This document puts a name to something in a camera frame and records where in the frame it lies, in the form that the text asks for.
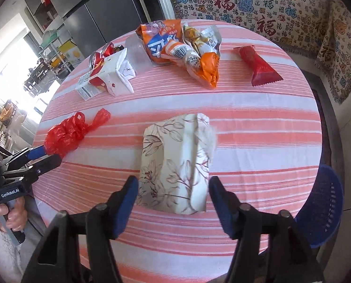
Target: striped tablecloth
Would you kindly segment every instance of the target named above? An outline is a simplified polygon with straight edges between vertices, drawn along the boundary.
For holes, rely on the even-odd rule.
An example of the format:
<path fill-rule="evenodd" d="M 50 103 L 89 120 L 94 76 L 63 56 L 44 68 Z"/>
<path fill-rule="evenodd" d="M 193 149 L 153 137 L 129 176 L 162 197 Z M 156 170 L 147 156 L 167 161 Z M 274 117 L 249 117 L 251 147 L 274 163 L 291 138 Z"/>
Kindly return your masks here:
<path fill-rule="evenodd" d="M 223 41 L 220 80 L 215 90 L 202 88 L 177 66 L 155 67 L 133 78 L 132 95 L 102 93 L 84 101 L 74 90 L 88 71 L 83 61 L 50 101 L 35 138 L 77 111 L 91 121 L 100 108 L 111 120 L 88 134 L 62 165 L 33 185 L 48 224 L 56 211 L 88 211 L 119 190 L 129 175 L 139 176 L 146 127 L 185 113 L 206 114 L 218 133 L 210 175 L 226 189 L 261 211 L 301 209 L 312 189 L 321 156 L 321 123 L 312 91 L 300 69 L 278 46 L 247 29 L 215 21 L 189 20 L 199 29 L 216 24 Z M 124 44 L 128 33 L 117 38 Z M 252 87 L 251 71 L 232 54 L 238 46 L 256 51 L 283 81 Z M 80 237 L 81 260 L 88 265 L 86 241 Z M 235 241 L 224 234 L 211 199 L 207 211 L 175 215 L 135 206 L 125 232 L 112 241 L 124 282 L 206 282 L 228 271 Z M 261 250 L 267 246 L 265 238 Z"/>

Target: blanket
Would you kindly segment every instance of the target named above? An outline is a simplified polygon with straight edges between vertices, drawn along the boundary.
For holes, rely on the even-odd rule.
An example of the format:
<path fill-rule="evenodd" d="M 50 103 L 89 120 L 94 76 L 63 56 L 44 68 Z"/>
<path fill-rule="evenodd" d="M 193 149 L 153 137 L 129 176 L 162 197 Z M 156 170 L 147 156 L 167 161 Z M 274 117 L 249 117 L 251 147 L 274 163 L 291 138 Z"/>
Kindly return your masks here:
<path fill-rule="evenodd" d="M 176 18 L 226 21 L 246 27 L 287 52 L 316 59 L 331 93 L 351 91 L 351 13 L 341 0 L 172 0 Z"/>

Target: orange snack bag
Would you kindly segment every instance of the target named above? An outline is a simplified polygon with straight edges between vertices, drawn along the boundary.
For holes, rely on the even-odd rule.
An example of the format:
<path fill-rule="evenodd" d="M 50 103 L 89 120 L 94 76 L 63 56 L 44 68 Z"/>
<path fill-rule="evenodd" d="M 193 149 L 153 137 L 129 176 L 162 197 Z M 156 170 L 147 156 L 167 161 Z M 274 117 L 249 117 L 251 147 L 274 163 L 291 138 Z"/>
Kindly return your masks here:
<path fill-rule="evenodd" d="M 145 44 L 150 59 L 155 63 L 167 63 L 169 60 L 161 58 L 161 51 L 169 40 L 182 39 L 181 20 L 153 21 L 141 24 L 136 34 Z"/>
<path fill-rule="evenodd" d="M 218 64 L 220 57 L 215 52 L 204 53 L 201 57 L 189 45 L 169 40 L 161 51 L 161 57 L 171 60 L 206 88 L 216 88 L 219 79 Z"/>

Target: chair backrest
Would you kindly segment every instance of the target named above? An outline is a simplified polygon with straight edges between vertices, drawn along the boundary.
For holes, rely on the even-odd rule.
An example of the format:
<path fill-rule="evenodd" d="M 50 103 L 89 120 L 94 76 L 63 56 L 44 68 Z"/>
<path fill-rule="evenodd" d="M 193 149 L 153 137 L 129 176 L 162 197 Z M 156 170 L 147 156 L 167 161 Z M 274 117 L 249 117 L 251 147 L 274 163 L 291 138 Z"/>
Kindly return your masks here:
<path fill-rule="evenodd" d="M 343 187 L 328 165 L 320 165 L 312 191 L 296 216 L 310 246 L 317 248 L 329 240 L 339 226 L 343 212 Z"/>

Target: floral tissue box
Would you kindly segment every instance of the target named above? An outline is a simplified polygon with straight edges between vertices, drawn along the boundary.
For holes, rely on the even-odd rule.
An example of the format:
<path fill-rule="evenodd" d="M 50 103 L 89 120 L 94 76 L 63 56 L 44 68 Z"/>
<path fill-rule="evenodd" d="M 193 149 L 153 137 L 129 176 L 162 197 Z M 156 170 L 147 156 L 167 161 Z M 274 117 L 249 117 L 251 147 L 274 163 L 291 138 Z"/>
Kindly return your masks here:
<path fill-rule="evenodd" d="M 144 131 L 138 205 L 176 214 L 205 211 L 209 118 L 187 114 Z"/>

